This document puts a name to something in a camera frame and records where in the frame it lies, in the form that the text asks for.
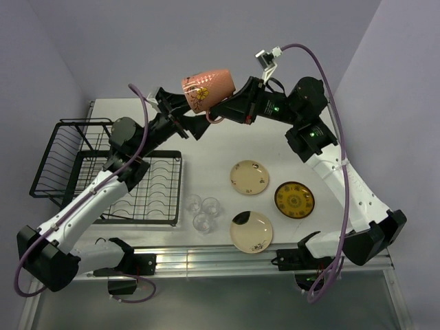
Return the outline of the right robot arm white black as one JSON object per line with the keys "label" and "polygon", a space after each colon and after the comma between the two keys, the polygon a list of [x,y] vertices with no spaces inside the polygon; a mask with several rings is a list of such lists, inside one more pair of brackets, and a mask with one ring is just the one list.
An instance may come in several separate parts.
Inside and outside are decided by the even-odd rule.
{"label": "right robot arm white black", "polygon": [[209,88],[212,115],[240,124],[259,116],[291,125],[285,137],[291,150],[329,187],[344,207],[343,227],[336,232],[316,231],[298,242],[298,262],[306,268],[322,258],[341,254],[364,265],[391,245],[407,222],[401,210],[391,210],[380,201],[349,163],[336,137],[322,121],[327,106],[324,83],[301,78],[289,95],[267,91],[263,80],[249,77],[237,91],[234,83],[218,82]]}

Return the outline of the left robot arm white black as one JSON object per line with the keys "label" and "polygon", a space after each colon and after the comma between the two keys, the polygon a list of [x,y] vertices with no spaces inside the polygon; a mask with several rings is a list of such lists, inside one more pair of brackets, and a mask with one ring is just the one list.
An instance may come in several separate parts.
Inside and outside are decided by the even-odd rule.
{"label": "left robot arm white black", "polygon": [[127,274],[133,269],[134,249],[122,239],[110,238],[85,250],[77,250],[75,244],[113,202],[144,178],[150,168],[144,157],[174,134],[199,139],[209,123],[202,114],[205,97],[199,88],[185,89],[181,94],[159,88],[148,96],[134,85],[129,88],[140,99],[144,125],[129,117],[116,120],[109,136],[109,156],[90,185],[38,228],[27,225],[19,231],[19,265],[14,275],[18,295],[29,296],[19,287],[21,270],[57,292],[78,274],[100,269]]}

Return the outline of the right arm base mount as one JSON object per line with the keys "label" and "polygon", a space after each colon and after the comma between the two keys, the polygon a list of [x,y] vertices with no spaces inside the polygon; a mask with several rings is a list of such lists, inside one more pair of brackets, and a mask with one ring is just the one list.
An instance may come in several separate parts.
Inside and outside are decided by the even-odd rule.
{"label": "right arm base mount", "polygon": [[271,260],[280,272],[314,270],[315,273],[295,275],[295,281],[300,291],[308,292],[323,272],[325,263],[322,259],[314,258],[306,249],[280,249]]}

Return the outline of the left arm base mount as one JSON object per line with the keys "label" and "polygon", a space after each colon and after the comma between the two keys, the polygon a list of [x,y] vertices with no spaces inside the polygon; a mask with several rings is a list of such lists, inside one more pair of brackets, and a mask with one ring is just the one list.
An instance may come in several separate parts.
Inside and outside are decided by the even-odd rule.
{"label": "left arm base mount", "polygon": [[[152,299],[157,287],[149,279],[155,274],[157,255],[153,253],[134,254],[133,260],[125,270],[103,268],[93,271],[95,277],[108,277],[107,291],[109,295],[122,303],[140,303]],[[137,289],[149,291],[145,298],[128,299],[125,296],[133,295]]]}

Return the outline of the large pink flower mug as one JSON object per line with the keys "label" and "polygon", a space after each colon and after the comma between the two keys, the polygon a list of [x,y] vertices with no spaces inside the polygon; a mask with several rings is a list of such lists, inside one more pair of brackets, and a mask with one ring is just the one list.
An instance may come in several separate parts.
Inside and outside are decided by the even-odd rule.
{"label": "large pink flower mug", "polygon": [[218,124],[223,118],[214,119],[211,108],[230,98],[236,87],[228,69],[201,72],[182,79],[181,87],[188,105],[195,114],[205,113],[207,121]]}

